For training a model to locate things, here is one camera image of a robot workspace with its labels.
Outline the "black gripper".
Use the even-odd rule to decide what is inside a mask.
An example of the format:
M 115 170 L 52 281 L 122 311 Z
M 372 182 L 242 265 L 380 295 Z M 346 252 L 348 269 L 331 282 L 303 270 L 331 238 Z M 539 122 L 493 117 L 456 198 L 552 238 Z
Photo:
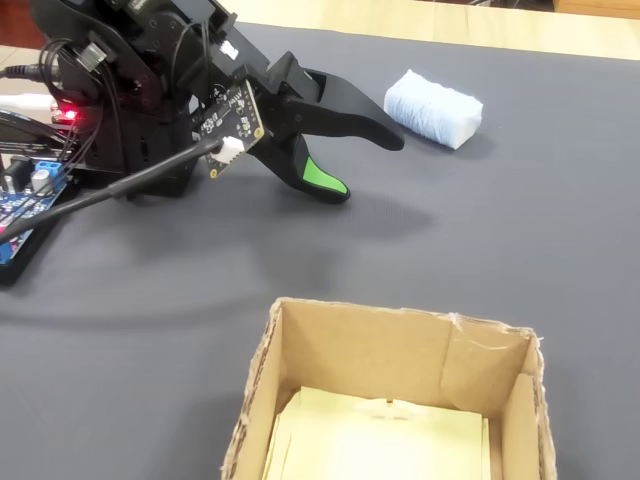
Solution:
M 235 28 L 236 16 L 217 1 L 202 24 L 211 82 L 203 131 L 229 127 L 251 144 L 251 155 L 294 190 L 329 204 L 351 197 L 349 188 L 313 160 L 301 134 L 359 137 L 389 151 L 404 148 L 401 127 L 349 81 L 306 70 L 320 86 L 317 100 L 302 98 L 302 68 L 288 52 L 269 60 Z

